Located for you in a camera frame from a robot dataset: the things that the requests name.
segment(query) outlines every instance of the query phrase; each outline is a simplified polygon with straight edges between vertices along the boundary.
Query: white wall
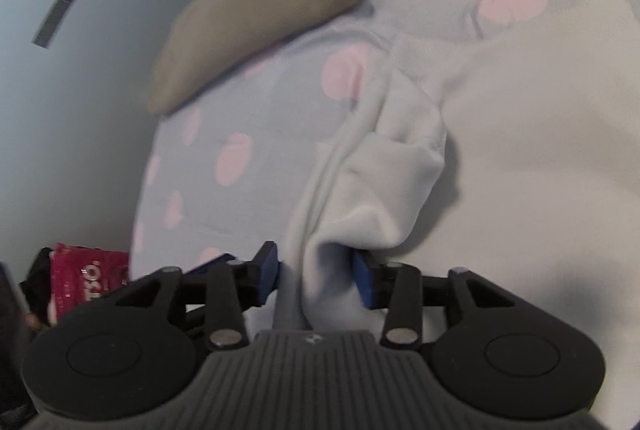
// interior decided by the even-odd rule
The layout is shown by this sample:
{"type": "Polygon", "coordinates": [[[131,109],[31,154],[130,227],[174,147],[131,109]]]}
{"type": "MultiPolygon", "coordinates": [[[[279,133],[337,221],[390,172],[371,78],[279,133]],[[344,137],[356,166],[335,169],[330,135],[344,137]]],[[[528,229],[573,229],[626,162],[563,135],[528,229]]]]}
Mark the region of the white wall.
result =
{"type": "Polygon", "coordinates": [[[63,241],[127,250],[155,120],[150,65],[190,0],[76,0],[48,49],[55,0],[0,0],[0,260],[21,279],[63,241]]]}

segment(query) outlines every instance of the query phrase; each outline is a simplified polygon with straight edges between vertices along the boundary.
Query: beige pillow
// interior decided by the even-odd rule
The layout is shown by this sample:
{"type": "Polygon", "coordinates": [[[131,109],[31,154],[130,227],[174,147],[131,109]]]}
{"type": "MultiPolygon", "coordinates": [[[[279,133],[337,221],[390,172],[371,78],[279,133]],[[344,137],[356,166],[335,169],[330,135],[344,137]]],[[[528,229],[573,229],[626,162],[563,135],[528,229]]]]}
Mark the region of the beige pillow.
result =
{"type": "Polygon", "coordinates": [[[362,0],[194,0],[153,67],[148,109],[167,114],[235,64],[362,0]]]}

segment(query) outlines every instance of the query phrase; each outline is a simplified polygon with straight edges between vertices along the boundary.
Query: red bag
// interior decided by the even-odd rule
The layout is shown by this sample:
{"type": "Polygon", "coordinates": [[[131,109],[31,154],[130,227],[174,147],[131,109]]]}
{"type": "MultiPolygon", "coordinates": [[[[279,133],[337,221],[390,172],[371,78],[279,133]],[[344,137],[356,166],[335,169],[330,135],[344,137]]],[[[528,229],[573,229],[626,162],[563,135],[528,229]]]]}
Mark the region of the red bag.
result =
{"type": "Polygon", "coordinates": [[[51,257],[56,318],[129,281],[129,253],[57,244],[51,257]]]}

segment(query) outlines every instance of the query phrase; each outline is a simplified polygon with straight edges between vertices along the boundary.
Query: metal screw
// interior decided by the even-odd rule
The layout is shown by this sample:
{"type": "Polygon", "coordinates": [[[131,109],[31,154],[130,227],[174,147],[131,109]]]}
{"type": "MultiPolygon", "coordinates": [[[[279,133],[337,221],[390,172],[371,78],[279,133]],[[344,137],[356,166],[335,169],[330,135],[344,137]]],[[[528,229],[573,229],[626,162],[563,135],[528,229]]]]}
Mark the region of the metal screw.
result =
{"type": "Polygon", "coordinates": [[[209,341],[220,349],[231,347],[242,341],[242,334],[233,329],[219,329],[209,335],[209,341]]]}
{"type": "Polygon", "coordinates": [[[305,336],[305,341],[311,345],[319,344],[322,341],[322,336],[320,334],[309,334],[305,336]]]}
{"type": "Polygon", "coordinates": [[[418,339],[418,333],[413,329],[407,329],[406,327],[386,331],[385,336],[386,339],[396,345],[411,345],[418,339]]]}

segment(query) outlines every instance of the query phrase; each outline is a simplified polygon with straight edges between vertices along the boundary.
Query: polka dot bedsheet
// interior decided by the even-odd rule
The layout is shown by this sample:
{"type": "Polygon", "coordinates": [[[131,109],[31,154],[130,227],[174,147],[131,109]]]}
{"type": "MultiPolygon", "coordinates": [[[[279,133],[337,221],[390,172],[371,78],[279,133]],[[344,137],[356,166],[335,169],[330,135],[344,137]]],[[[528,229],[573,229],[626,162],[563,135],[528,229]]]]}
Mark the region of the polka dot bedsheet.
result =
{"type": "MultiPolygon", "coordinates": [[[[640,0],[627,0],[640,16],[640,0]]],[[[281,242],[316,154],[357,105],[367,58],[398,32],[482,40],[575,0],[367,0],[275,45],[161,121],[143,183],[132,272],[188,270],[281,242]]]]}

